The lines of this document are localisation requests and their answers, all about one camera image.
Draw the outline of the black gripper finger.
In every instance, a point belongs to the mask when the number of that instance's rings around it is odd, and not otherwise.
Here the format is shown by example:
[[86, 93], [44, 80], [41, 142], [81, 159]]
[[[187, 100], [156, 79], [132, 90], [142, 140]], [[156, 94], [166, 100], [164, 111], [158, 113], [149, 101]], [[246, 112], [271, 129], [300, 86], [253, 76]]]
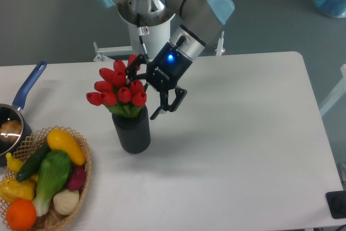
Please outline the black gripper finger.
[[137, 73], [142, 64], [145, 64], [145, 65], [149, 64], [148, 56], [146, 54], [139, 54], [139, 55], [131, 54], [129, 56], [128, 65], [125, 69], [125, 74], [127, 75], [128, 80], [130, 82], [132, 82], [134, 80], [146, 79], [146, 77], [147, 77], [146, 72], [144, 72], [142, 74]]
[[178, 109], [185, 96], [187, 95], [187, 90], [180, 87], [175, 87], [174, 93], [175, 99], [171, 104], [169, 104], [169, 91], [164, 90], [159, 92], [160, 105], [150, 116], [151, 120], [155, 120], [159, 114], [165, 114], [167, 111], [172, 113]]

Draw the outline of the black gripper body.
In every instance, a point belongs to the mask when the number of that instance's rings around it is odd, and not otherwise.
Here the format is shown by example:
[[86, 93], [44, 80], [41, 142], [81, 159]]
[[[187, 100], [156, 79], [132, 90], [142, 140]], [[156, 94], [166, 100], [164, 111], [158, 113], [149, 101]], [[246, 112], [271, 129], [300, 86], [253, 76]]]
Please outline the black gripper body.
[[191, 64], [190, 59], [167, 42], [156, 57], [147, 64], [145, 79], [159, 92], [170, 90], [177, 86], [179, 79]]

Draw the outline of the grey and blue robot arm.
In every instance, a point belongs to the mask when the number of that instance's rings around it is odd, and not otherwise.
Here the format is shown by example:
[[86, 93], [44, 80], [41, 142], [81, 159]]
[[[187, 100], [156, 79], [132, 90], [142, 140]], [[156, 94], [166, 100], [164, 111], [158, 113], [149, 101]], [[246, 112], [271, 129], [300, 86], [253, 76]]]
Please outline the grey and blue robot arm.
[[225, 25], [232, 0], [98, 0], [116, 6], [127, 23], [132, 51], [129, 78], [144, 79], [160, 94], [152, 115], [173, 112], [187, 91], [178, 86], [192, 62]]

